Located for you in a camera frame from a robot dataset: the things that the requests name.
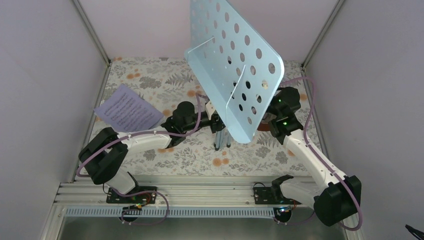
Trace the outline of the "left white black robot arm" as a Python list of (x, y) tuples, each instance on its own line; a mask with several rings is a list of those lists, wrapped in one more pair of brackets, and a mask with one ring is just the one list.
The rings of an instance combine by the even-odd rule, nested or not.
[(96, 185), (105, 184), (124, 201), (134, 202), (139, 197), (139, 185), (121, 167), (128, 153), (171, 149), (203, 128), (209, 128), (212, 133), (225, 128), (210, 102), (201, 111), (191, 102), (183, 101), (164, 123), (153, 129), (125, 133), (106, 127), (80, 151), (77, 176), (88, 177)]

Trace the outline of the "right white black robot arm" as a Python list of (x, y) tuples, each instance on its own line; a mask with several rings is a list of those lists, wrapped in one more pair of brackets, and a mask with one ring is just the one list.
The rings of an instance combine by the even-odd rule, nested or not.
[(313, 209), (317, 218), (329, 227), (355, 214), (362, 217), (361, 181), (355, 175), (347, 176), (317, 149), (307, 135), (306, 125), (295, 115), (300, 107), (296, 88), (279, 87), (267, 108), (267, 113), (275, 116), (268, 124), (271, 135), (301, 160), (316, 187), (309, 187), (286, 174), (272, 181), (272, 200), (278, 204), (286, 200), (301, 203)]

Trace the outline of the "brown wooden metronome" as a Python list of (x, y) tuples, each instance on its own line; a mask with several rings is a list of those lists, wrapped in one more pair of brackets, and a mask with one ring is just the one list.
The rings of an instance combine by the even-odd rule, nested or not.
[(270, 131), (270, 125), (269, 125), (269, 121), (271, 120), (272, 115), (270, 113), (266, 113), (261, 121), (260, 124), (257, 127), (257, 130), (260, 132), (269, 132)]

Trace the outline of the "light blue music stand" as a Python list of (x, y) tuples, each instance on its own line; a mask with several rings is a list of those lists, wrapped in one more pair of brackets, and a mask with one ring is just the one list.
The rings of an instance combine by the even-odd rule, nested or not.
[(283, 59), (226, 0), (192, 0), (189, 17), (185, 59), (233, 140), (248, 144), (285, 75)]

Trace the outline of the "lilac sheet music page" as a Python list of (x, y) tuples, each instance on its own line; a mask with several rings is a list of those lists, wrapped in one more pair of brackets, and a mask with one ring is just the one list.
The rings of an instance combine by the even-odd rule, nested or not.
[(123, 133), (149, 130), (164, 115), (128, 86), (121, 84), (94, 113), (115, 131)]

